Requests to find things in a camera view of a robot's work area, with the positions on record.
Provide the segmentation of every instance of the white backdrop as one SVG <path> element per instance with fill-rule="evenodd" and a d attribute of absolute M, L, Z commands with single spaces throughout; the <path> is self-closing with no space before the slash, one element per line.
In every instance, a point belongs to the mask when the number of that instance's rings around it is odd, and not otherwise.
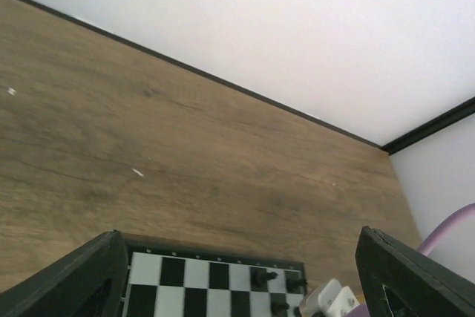
<path fill-rule="evenodd" d="M 396 154 L 396 173 L 421 236 L 475 203 L 475 115 Z M 458 225 L 430 255 L 475 283 L 475 216 Z"/>
<path fill-rule="evenodd" d="M 36 0 L 378 144 L 475 94 L 475 0 Z"/>

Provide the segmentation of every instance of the checkered board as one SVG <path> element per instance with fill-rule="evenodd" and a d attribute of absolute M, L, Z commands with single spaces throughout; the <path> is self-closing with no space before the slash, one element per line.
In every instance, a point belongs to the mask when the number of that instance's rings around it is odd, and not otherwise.
<path fill-rule="evenodd" d="M 305 278 L 297 262 L 129 247 L 129 264 L 118 317 L 272 317 L 271 301 L 288 303 L 279 316 L 293 317 L 307 292 L 287 291 L 286 279 Z M 255 287 L 257 270 L 278 276 Z"/>

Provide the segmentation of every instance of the wooden surface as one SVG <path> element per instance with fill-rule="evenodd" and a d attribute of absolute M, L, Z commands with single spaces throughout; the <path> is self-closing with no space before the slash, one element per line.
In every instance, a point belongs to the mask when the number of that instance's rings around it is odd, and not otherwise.
<path fill-rule="evenodd" d="M 383 151 L 17 0 L 0 9 L 0 290 L 113 228 L 300 260 L 311 286 L 357 292 L 362 226 L 419 242 Z"/>

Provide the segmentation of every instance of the white scrap on table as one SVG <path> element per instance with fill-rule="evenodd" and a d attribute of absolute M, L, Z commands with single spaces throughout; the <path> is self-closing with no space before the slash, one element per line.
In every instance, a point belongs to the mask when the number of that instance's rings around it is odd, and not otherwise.
<path fill-rule="evenodd" d="M 143 177 L 143 173 L 140 172 L 139 170 L 136 170 L 136 169 L 132 169 L 133 172 L 135 172 L 136 174 L 138 174 L 140 177 Z"/>

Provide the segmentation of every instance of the white plastic object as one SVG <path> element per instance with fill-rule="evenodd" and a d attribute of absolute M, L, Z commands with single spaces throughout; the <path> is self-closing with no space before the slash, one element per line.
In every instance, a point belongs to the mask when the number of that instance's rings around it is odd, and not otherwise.
<path fill-rule="evenodd" d="M 350 311 L 359 306 L 358 299 L 355 297 L 353 291 L 345 286 L 336 296 L 330 307 L 322 308 L 325 317 L 343 317 Z"/>
<path fill-rule="evenodd" d="M 341 288 L 340 282 L 335 278 L 321 284 L 298 305 L 301 315 L 311 317 L 317 312 L 328 310 L 340 293 Z"/>

